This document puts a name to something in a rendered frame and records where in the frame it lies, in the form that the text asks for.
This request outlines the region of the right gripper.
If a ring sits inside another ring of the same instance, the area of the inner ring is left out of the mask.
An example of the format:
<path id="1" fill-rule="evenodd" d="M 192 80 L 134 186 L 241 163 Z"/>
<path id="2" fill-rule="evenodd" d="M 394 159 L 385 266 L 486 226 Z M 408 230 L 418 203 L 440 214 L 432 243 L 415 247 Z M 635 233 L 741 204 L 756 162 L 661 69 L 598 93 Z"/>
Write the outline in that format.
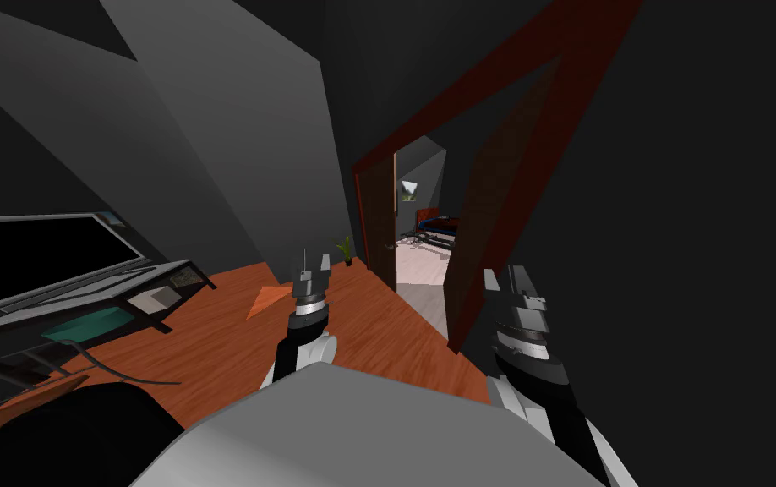
<path id="1" fill-rule="evenodd" d="M 511 287 L 500 290 L 498 279 L 492 269 L 484 269 L 484 292 L 494 294 L 495 320 L 512 328 L 530 330 L 536 333 L 550 333 L 544 316 L 545 301 L 539 297 L 523 265 L 507 266 Z"/>

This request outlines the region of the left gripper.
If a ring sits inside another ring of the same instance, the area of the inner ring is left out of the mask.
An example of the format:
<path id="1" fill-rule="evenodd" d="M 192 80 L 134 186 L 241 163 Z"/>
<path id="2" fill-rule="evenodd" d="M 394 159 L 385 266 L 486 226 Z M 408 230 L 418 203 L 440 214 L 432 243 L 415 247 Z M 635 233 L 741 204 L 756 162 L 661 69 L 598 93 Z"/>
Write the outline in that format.
<path id="1" fill-rule="evenodd" d="M 308 271 L 307 250 L 302 250 L 301 272 L 293 277 L 292 297 L 296 304 L 313 304 L 325 300 L 325 291 L 329 286 L 331 276 L 331 256 L 322 254 L 320 269 Z"/>

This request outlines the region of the dark brown door leaf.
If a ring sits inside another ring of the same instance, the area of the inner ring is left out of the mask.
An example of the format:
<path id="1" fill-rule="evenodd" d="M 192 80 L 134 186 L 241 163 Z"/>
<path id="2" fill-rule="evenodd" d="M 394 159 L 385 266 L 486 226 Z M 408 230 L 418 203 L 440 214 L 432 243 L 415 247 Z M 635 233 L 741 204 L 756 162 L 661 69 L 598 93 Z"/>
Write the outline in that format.
<path id="1" fill-rule="evenodd" d="M 443 293 L 448 347 L 459 353 L 482 303 L 482 260 L 557 59 L 521 77 L 441 128 L 448 142 L 440 211 L 459 219 Z"/>
<path id="2" fill-rule="evenodd" d="M 356 175 L 365 257 L 372 271 L 396 291 L 396 156 Z"/>

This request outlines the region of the bed with blue cover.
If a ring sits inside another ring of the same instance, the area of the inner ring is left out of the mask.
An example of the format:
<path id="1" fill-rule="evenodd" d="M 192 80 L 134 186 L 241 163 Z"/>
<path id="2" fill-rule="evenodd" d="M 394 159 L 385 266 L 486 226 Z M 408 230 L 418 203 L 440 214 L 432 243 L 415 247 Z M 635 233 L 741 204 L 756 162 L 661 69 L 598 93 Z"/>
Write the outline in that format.
<path id="1" fill-rule="evenodd" d="M 459 225 L 459 217 L 441 216 L 437 207 L 423 208 L 416 211 L 414 235 L 424 244 L 453 250 Z"/>

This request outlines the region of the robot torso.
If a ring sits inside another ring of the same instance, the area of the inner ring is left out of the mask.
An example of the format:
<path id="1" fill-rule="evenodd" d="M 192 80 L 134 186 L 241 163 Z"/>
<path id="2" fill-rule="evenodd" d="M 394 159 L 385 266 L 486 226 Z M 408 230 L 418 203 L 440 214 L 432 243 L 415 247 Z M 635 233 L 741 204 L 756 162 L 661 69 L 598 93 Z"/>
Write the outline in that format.
<path id="1" fill-rule="evenodd" d="M 131 487 L 603 487 L 504 409 L 310 364 L 187 428 Z"/>

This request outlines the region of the dark stand with television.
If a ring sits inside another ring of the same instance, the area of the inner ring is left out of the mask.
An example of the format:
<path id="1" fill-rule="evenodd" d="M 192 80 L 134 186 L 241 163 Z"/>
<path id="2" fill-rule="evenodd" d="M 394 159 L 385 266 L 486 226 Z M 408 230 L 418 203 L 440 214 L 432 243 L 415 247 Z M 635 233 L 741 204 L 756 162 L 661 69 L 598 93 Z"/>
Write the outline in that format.
<path id="1" fill-rule="evenodd" d="M 68 377 L 90 349 L 152 328 L 210 278 L 155 264 L 96 213 L 0 216 L 0 407 Z"/>

